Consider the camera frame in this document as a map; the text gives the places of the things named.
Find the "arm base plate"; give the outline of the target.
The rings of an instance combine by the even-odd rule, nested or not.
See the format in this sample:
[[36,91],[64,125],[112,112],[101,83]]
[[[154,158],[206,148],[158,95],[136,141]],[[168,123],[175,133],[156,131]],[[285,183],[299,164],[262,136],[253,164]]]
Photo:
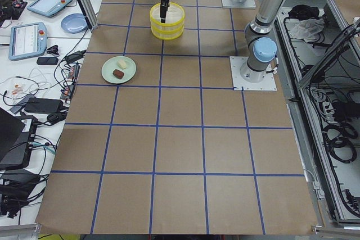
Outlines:
[[248,57],[231,56],[230,67],[234,90],[276,91],[271,64],[265,71],[253,71],[248,67]]
[[222,0],[222,7],[254,10],[256,4],[255,0]]

